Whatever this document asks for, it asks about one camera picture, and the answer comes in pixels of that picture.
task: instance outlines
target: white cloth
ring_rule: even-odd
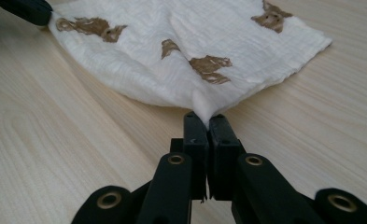
[[[251,18],[264,12],[261,0],[78,0],[53,8],[52,33],[100,81],[147,104],[192,109],[205,124],[298,72],[332,42],[294,16],[280,34],[259,26]],[[106,43],[97,35],[58,31],[60,17],[99,17],[110,27],[128,27],[117,43]],[[181,53],[162,59],[165,39]],[[229,58],[233,66],[218,73],[231,81],[202,80],[188,60],[205,55]]]

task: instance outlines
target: table surface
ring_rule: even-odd
[[[271,2],[333,43],[224,115],[302,194],[338,188],[367,203],[367,0]],[[137,189],[188,112],[110,90],[48,28],[0,8],[0,223],[69,223],[95,190]],[[194,201],[191,223],[234,223],[230,203]]]

